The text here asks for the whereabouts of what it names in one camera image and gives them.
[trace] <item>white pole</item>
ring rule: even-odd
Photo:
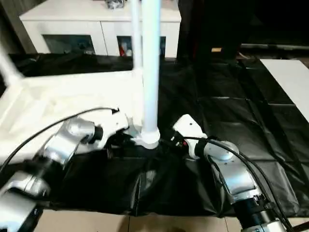
[[[134,69],[142,68],[141,39],[140,39],[140,3],[139,0],[131,0],[132,13],[132,48]]]
[[[142,0],[144,122],[141,135],[150,148],[160,139],[157,127],[161,0]]]
[[[0,73],[3,77],[6,86],[12,85],[14,82],[19,81],[22,78],[22,74],[16,69],[8,57],[5,49],[0,43]]]

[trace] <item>wooden floor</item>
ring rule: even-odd
[[[290,218],[293,226],[309,218]],[[129,217],[94,212],[45,210],[35,232],[240,232],[234,217]]]

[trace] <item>glass cabinet door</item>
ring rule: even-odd
[[[51,53],[95,54],[90,35],[42,35]]]
[[[109,56],[130,56],[132,51],[132,24],[131,22],[101,22]],[[161,22],[160,24],[160,54],[162,57],[175,58],[177,56],[178,22]]]
[[[38,53],[107,55],[100,22],[23,21]]]
[[[117,42],[119,47],[119,55],[122,57],[130,57],[134,52],[132,49],[131,36],[117,36]],[[160,56],[165,57],[165,43],[166,37],[161,36],[160,38]]]

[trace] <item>black plastic sheet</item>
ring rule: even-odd
[[[25,76],[130,70],[132,61],[87,55],[12,57]],[[207,135],[235,143],[264,170],[288,216],[309,217],[308,122],[260,61],[161,61],[158,126],[190,114]],[[75,156],[59,189],[43,202],[53,209],[115,214],[201,216],[234,212],[210,166],[164,143],[155,150],[127,145]],[[24,164],[10,165],[3,184]],[[265,181],[262,183],[269,192]]]

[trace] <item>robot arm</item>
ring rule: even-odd
[[[43,209],[37,200],[61,183],[64,169],[80,144],[103,148],[108,138],[128,128],[126,115],[116,112],[99,126],[82,118],[63,123],[39,150],[26,171],[16,172],[0,189],[0,232],[30,232]]]
[[[189,115],[183,115],[173,126],[181,137],[207,138],[201,127]],[[241,223],[243,232],[285,232],[245,164],[233,153],[204,140],[185,139],[189,155],[211,159],[216,178],[223,184],[229,202]],[[239,153],[235,144],[217,141]]]

